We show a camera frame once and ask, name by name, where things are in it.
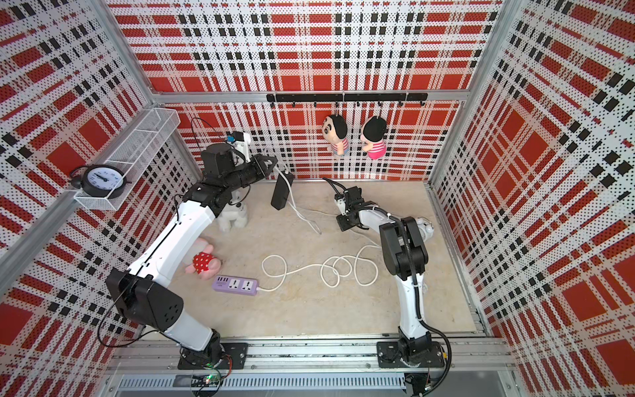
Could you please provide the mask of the purple power strip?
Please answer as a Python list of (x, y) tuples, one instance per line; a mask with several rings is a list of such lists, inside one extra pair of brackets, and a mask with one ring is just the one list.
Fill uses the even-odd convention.
[(218, 275), (212, 288), (221, 293), (255, 296), (258, 286), (258, 280), (255, 279)]

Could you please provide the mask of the black power strip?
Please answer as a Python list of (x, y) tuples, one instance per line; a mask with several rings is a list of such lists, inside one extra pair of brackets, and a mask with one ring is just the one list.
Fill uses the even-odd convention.
[(271, 206), (276, 210), (281, 210), (285, 207), (289, 198), (289, 186), (293, 184), (295, 175), (283, 171), (276, 177), (276, 184), (274, 193), (271, 199)]

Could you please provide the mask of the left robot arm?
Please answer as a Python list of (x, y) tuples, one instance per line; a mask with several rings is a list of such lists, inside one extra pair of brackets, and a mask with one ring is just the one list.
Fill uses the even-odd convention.
[(207, 147), (202, 158), (203, 179), (184, 193), (168, 226), (125, 271), (113, 269), (106, 279), (117, 312), (177, 342), (183, 362), (195, 368), (215, 367), (226, 353), (220, 333), (188, 314), (183, 299), (169, 289), (172, 278), (232, 194), (269, 177), (278, 163), (274, 156), (248, 157), (228, 143)]

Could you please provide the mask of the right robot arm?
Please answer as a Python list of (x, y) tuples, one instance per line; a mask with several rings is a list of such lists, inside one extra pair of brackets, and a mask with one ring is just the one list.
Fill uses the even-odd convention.
[(433, 236), (431, 223), (421, 218), (399, 218), (376, 203), (362, 198), (359, 187), (336, 182), (334, 201), (342, 231), (369, 229), (379, 234), (385, 268), (396, 281), (400, 302), (399, 336), (395, 342), (379, 342), (382, 368), (444, 368), (449, 354), (433, 334), (443, 333), (426, 323), (423, 307), (424, 273), (429, 261), (425, 241)]

